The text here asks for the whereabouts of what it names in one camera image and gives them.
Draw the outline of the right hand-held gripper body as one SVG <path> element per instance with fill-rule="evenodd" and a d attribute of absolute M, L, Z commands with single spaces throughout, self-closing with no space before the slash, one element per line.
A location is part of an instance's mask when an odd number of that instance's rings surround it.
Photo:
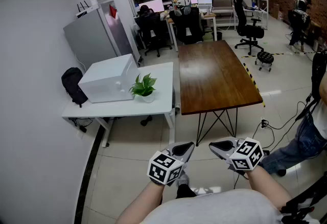
<path fill-rule="evenodd" d="M 263 159 L 264 152 L 259 141 L 252 138 L 241 140 L 228 158 L 228 169 L 244 175 L 252 171 Z"/>

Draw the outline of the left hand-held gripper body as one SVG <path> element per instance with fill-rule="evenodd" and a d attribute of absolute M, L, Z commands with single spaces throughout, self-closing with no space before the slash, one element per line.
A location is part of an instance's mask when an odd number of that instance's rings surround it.
<path fill-rule="evenodd" d="M 173 157 L 167 149 L 157 151 L 149 160 L 147 176 L 158 185 L 171 186 L 181 175 L 186 167 Z"/>

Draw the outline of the green potted plant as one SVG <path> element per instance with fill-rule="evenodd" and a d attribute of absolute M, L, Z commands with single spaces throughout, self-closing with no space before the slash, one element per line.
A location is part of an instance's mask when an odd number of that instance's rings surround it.
<path fill-rule="evenodd" d="M 153 92 L 155 91 L 154 84 L 156 80 L 156 78 L 151 77 L 150 73 L 146 74 L 143 78 L 139 74 L 129 92 L 133 96 L 141 96 L 146 103 L 151 103 L 155 98 Z"/>

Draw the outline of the person's left forearm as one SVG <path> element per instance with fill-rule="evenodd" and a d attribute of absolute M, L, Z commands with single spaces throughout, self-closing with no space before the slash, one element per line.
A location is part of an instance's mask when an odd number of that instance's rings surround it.
<path fill-rule="evenodd" d="M 115 224 L 140 224 L 161 202 L 165 185 L 152 181 L 137 198 L 121 213 Z"/>

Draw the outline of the person's right forearm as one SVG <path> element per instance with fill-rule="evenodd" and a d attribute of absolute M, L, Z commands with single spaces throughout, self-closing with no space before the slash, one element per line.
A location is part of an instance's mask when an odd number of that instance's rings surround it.
<path fill-rule="evenodd" d="M 251 188 L 266 196 L 277 209 L 281 210 L 292 199 L 288 191 L 261 166 L 246 174 Z"/>

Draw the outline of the person's black trouser leg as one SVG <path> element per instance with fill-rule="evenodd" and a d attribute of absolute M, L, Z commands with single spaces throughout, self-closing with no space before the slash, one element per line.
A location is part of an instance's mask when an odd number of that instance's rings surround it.
<path fill-rule="evenodd" d="M 176 199 L 196 196 L 197 194 L 187 184 L 181 184 L 178 186 Z"/>

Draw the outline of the person's grey shirt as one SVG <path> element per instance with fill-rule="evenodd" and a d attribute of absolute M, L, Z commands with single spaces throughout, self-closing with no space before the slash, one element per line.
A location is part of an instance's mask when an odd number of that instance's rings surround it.
<path fill-rule="evenodd" d="M 140 224 L 282 224 L 282 217 L 261 193 L 235 189 L 168 201 Z"/>

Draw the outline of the white desk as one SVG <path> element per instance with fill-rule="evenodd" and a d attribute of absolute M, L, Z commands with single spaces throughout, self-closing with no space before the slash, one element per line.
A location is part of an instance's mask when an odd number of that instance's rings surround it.
<path fill-rule="evenodd" d="M 142 97 L 135 96 L 133 100 L 91 103 L 86 101 L 80 108 L 70 102 L 62 113 L 62 118 L 70 122 L 69 118 L 94 118 L 105 128 L 102 146 L 106 147 L 112 121 L 105 118 L 130 117 L 163 114 L 170 129 L 169 143 L 175 142 L 175 108 L 173 107 L 173 63 L 167 62 L 139 68 L 141 76 L 150 74 L 156 79 L 153 93 L 154 100 L 145 102 Z"/>

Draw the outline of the brown wooden table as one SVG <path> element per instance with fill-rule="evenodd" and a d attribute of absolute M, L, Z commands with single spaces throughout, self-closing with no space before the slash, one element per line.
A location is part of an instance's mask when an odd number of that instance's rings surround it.
<path fill-rule="evenodd" d="M 206 116 L 220 121 L 230 109 L 263 103 L 257 86 L 224 40 L 183 45 L 179 48 L 181 114 L 198 114 L 196 144 Z"/>

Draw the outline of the yellow black hazard tape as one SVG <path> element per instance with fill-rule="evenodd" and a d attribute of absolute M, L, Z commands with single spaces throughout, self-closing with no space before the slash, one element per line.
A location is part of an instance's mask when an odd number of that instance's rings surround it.
<path fill-rule="evenodd" d="M 243 67 L 245 68 L 245 70 L 246 70 L 248 76 L 250 77 L 250 79 L 251 79 L 253 85 L 255 86 L 255 88 L 258 90 L 258 92 L 259 92 L 259 94 L 260 94 L 260 90 L 259 90 L 259 88 L 258 88 L 258 85 L 257 85 L 256 81 L 254 80 L 253 75 L 252 75 L 252 73 L 250 72 L 249 68 L 247 67 L 247 65 L 246 65 L 245 63 L 243 63 Z M 263 105 L 263 107 L 266 107 L 266 104 L 265 104 L 264 101 L 262 102 L 262 105 Z"/>
<path fill-rule="evenodd" d="M 286 52 L 286 53 L 269 53 L 270 55 L 308 55 L 308 54 L 315 54 L 316 52 Z M 241 58 L 250 58 L 250 57 L 257 57 L 257 55 L 248 55 L 242 56 Z"/>

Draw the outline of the black round wheeled stool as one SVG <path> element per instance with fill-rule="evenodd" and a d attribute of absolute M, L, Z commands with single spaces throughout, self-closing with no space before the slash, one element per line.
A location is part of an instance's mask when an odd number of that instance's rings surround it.
<path fill-rule="evenodd" d="M 265 51 L 260 51 L 256 56 L 256 60 L 254 64 L 259 65 L 259 71 L 261 71 L 262 68 L 266 68 L 268 72 L 271 72 L 271 67 L 273 62 L 274 62 L 274 57 L 272 54 Z"/>

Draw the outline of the white storage box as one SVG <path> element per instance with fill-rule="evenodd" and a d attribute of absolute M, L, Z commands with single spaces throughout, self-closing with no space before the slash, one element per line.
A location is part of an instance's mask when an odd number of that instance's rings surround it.
<path fill-rule="evenodd" d="M 91 103 L 132 100 L 130 88 L 139 75 L 131 54 L 93 63 L 78 86 Z"/>

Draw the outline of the black office chair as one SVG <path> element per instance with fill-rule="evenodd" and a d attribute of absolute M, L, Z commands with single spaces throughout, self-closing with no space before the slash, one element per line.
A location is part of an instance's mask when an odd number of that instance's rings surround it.
<path fill-rule="evenodd" d="M 160 15 L 158 13 L 146 13 L 135 20 L 138 25 L 142 41 L 146 46 L 145 55 L 151 51 L 157 52 L 157 57 L 160 57 L 160 49 L 172 46 L 167 44 L 165 31 L 162 28 Z"/>
<path fill-rule="evenodd" d="M 240 40 L 240 43 L 235 45 L 235 49 L 238 46 L 249 45 L 248 55 L 251 55 L 252 47 L 257 47 L 263 52 L 264 49 L 258 45 L 257 39 L 264 37 L 264 29 L 256 25 L 257 22 L 261 22 L 260 19 L 252 18 L 252 25 L 247 24 L 247 18 L 244 12 L 243 0 L 233 0 L 234 9 L 238 18 L 237 33 L 239 36 L 246 37 Z"/>
<path fill-rule="evenodd" d="M 177 38 L 183 44 L 194 44 L 203 41 L 200 12 L 197 7 L 191 7 L 190 13 L 177 16 L 174 11 L 170 11 L 169 16 L 174 22 Z"/>

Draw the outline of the silver refrigerator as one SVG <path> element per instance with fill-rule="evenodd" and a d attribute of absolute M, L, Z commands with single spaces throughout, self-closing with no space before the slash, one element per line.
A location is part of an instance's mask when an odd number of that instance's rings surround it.
<path fill-rule="evenodd" d="M 93 63 L 131 54 L 136 63 L 140 55 L 132 48 L 117 10 L 116 19 L 110 15 L 105 1 L 91 6 L 88 13 L 63 28 L 76 60 L 87 71 Z"/>

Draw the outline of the white router black antennas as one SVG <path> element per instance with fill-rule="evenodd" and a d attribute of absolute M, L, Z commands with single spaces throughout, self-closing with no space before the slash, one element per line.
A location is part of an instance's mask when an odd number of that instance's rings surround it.
<path fill-rule="evenodd" d="M 90 10 L 90 6 L 86 1 L 77 3 L 78 12 L 76 13 L 76 18 L 80 18 L 81 16 L 88 13 L 87 10 Z"/>

